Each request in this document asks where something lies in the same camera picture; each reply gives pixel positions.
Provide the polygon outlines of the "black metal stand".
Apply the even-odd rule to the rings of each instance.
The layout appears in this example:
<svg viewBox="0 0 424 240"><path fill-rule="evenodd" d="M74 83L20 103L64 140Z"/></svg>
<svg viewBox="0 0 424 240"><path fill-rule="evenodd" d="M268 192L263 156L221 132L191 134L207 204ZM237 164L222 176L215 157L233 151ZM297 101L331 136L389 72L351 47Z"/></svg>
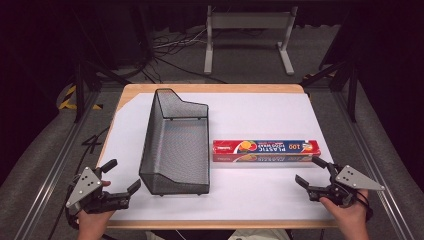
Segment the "black metal stand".
<svg viewBox="0 0 424 240"><path fill-rule="evenodd" d="M305 88L325 76L334 73L334 77L329 83L329 88L333 92L340 92L348 83L347 113L352 122L356 122L356 94L358 85L358 70L353 61L343 61L333 64L318 73L303 79L300 85Z"/></svg>
<svg viewBox="0 0 424 240"><path fill-rule="evenodd" d="M130 81L113 73L112 71L88 61L82 50L81 37L78 37L79 30L72 24L68 26L68 40L70 41L69 47L71 48L71 55L74 61L75 80L76 85L76 118L75 122L78 123L82 120L88 108L84 97L84 88L88 87L90 92L98 92L101 87L101 79L96 75L97 72L102 73L107 78L115 81L123 86L130 84Z"/></svg>

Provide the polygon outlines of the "person's left hand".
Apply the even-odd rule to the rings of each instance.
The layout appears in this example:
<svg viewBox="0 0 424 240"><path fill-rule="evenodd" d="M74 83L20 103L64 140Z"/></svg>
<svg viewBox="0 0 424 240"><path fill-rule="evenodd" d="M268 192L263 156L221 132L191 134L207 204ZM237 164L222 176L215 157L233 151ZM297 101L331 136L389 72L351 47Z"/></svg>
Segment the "person's left hand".
<svg viewBox="0 0 424 240"><path fill-rule="evenodd" d="M114 211L108 211L98 214L88 214L81 210L78 214L79 233L85 234L104 234L109 219L113 216Z"/></svg>

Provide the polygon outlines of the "aluminium floor rail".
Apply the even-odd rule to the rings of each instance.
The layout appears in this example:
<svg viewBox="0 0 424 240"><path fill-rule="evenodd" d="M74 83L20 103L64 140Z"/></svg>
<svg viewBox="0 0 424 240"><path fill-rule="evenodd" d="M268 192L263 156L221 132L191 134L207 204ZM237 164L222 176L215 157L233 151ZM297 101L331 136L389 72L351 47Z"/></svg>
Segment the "aluminium floor rail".
<svg viewBox="0 0 424 240"><path fill-rule="evenodd" d="M337 103L340 111L343 114L344 119L347 121L347 125L351 130L353 137L355 139L356 144L361 152L363 158L363 164L366 168L369 176L376 180L379 183L382 183L385 187L384 191L378 192L377 195L382 203L382 206L385 209L385 212L396 232L396 235L399 240L415 240L408 224L405 221L405 218L400 211L400 208L395 201L392 191L386 183L382 172L380 171L377 162L368 147L365 137L361 132L359 126L353 122L348 111L347 111L347 102L344 99L343 95L339 92L333 94L335 102Z"/></svg>
<svg viewBox="0 0 424 240"><path fill-rule="evenodd" d="M69 159L71 149L78 137L83 124L85 123L92 106L95 104L99 93L90 92L87 94L86 100L83 102L85 110L76 123L72 123L70 130L65 138L65 141L56 157L54 163L50 167L50 171L46 175L43 184L41 185L33 204L28 211L24 221L22 222L14 240L28 240L33 233L36 224L38 223L57 182L63 172L65 164Z"/></svg>

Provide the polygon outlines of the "white table mat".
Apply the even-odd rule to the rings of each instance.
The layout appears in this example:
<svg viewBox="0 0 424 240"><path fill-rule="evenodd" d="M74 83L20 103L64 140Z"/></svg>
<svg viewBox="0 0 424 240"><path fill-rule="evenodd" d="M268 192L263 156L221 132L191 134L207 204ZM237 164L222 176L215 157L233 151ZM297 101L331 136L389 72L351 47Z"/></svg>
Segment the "white table mat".
<svg viewBox="0 0 424 240"><path fill-rule="evenodd" d="M324 160L331 154L308 97L290 93L184 93L182 99L209 107L213 140L315 140ZM138 176L153 96L140 93L116 113L101 160L118 161L106 174L110 191L121 192ZM327 210L309 200L295 181L328 182L327 171L311 162L213 163L206 195L154 196L140 188L127 210L117 211L114 224L146 227L150 221L324 221Z"/></svg>

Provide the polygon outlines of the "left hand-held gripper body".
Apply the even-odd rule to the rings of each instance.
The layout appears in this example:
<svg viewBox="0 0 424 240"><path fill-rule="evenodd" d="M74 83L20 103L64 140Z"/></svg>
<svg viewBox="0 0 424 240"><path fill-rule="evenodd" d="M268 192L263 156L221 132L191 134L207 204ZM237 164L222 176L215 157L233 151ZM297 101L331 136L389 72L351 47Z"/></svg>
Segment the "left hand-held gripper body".
<svg viewBox="0 0 424 240"><path fill-rule="evenodd" d="M129 208L129 192L111 194L103 190L102 174L111 167L91 169L86 167L79 175L65 207L73 213L84 210L88 214L98 214Z"/></svg>

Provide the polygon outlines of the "white metal stand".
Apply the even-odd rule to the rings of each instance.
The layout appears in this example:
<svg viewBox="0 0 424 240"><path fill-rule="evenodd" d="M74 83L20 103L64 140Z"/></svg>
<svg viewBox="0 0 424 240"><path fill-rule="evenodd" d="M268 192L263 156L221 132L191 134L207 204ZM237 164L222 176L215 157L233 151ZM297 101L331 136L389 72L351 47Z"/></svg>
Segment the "white metal stand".
<svg viewBox="0 0 424 240"><path fill-rule="evenodd" d="M287 52L288 42L297 17L298 7L283 12L215 12L207 8L204 73L211 74L213 67L214 29L281 29L282 40L276 44L286 74L294 74L294 68Z"/></svg>

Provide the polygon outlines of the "yellow and black floor tape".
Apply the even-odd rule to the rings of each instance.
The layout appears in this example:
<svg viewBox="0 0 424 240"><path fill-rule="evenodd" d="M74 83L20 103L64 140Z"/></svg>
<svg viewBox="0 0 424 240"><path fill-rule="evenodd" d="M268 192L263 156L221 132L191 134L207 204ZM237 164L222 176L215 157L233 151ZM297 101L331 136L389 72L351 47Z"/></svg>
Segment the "yellow and black floor tape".
<svg viewBox="0 0 424 240"><path fill-rule="evenodd" d="M76 93L76 85L72 84L65 93L62 102L59 104L59 109L76 110L77 104L71 102L72 96Z"/></svg>

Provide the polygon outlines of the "red and blue plastic wrap box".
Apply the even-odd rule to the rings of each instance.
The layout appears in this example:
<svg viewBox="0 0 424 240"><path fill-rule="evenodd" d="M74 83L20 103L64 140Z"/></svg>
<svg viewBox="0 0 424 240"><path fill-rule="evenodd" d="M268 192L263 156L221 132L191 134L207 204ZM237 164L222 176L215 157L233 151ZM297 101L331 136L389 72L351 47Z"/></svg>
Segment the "red and blue plastic wrap box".
<svg viewBox="0 0 424 240"><path fill-rule="evenodd" d="M214 140L214 162L310 162L319 157L316 140Z"/></svg>

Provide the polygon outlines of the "black wire mesh basket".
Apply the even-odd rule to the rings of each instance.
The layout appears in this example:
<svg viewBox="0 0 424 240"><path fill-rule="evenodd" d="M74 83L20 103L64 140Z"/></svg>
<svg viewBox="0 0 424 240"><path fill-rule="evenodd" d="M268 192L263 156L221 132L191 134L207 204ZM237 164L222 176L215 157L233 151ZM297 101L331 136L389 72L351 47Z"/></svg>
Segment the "black wire mesh basket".
<svg viewBox="0 0 424 240"><path fill-rule="evenodd" d="M139 176L153 195L210 190L209 107L170 88L154 93Z"/></svg>

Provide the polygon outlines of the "person's right hand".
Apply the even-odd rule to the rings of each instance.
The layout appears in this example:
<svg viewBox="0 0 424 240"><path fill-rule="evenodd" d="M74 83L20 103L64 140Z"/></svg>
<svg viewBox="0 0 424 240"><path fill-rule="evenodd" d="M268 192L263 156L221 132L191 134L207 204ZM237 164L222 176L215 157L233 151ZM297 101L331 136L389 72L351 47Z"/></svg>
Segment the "person's right hand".
<svg viewBox="0 0 424 240"><path fill-rule="evenodd" d="M339 229L344 234L359 232L366 228L366 208L361 203L342 208L326 197L321 197L319 202L335 218Z"/></svg>

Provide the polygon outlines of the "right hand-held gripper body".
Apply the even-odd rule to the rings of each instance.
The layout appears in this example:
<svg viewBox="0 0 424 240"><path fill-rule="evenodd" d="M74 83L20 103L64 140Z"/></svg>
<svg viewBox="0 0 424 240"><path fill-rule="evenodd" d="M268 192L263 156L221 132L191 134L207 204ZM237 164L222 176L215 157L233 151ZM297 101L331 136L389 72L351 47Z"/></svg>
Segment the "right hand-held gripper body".
<svg viewBox="0 0 424 240"><path fill-rule="evenodd" d="M326 187L307 185L307 193L311 201L318 201L321 197L330 199L335 205L350 207L356 200L360 189L384 191L385 187L346 165L325 164L330 173L330 184Z"/></svg>

